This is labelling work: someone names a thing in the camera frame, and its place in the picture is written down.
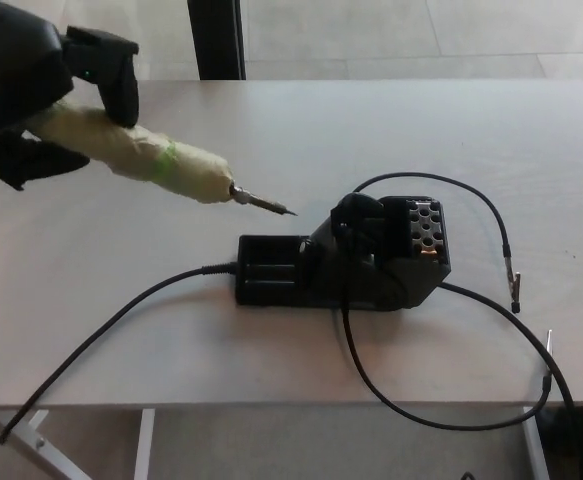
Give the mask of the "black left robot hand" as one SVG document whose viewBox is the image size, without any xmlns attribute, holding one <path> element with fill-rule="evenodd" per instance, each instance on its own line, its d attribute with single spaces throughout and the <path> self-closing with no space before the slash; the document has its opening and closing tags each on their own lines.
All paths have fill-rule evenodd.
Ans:
<svg viewBox="0 0 583 480">
<path fill-rule="evenodd" d="M 20 191 L 28 181 L 89 164 L 81 153 L 23 135 L 25 121 L 63 99 L 75 78 L 97 86 L 110 120 L 134 126 L 138 52 L 137 43 L 101 30 L 70 26 L 60 33 L 52 22 L 0 1 L 0 180 Z"/>
</svg>

